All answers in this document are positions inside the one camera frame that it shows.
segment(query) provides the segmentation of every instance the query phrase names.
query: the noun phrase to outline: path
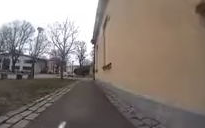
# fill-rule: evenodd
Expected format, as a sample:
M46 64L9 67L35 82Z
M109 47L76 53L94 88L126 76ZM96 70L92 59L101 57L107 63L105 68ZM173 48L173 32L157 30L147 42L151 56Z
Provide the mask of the path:
M82 81L27 128L134 128L92 81Z

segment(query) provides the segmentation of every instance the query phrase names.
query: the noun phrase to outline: paved road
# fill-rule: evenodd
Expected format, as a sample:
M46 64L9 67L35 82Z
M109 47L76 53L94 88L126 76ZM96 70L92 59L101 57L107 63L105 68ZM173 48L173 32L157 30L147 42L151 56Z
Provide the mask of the paved road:
M92 81L82 81L27 128L134 128Z

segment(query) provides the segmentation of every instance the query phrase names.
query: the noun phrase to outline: yellow building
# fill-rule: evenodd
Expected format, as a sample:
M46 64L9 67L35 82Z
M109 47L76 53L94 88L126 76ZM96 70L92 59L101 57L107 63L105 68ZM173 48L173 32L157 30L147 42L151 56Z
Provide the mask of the yellow building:
M205 1L99 0L96 80L168 128L205 128Z

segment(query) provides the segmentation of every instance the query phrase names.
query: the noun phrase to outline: lamp post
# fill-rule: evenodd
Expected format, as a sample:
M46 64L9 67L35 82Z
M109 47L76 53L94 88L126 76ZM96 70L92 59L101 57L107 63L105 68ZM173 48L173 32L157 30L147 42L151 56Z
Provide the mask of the lamp post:
M44 29L42 27L38 27L37 31L38 31L37 40L35 44L34 54L32 55L32 68L31 68L31 78L32 79L34 79L34 72L35 72L34 67L35 67L37 56L38 56L37 51L38 51L39 35L42 31L44 31Z
M73 74L73 63L74 63L74 61L72 61L72 74Z

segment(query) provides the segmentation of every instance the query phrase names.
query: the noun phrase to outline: sidewalk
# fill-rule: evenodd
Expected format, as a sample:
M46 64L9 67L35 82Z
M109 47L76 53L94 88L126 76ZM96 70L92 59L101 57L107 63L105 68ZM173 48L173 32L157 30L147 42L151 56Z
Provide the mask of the sidewalk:
M82 81L27 128L134 128L91 81Z

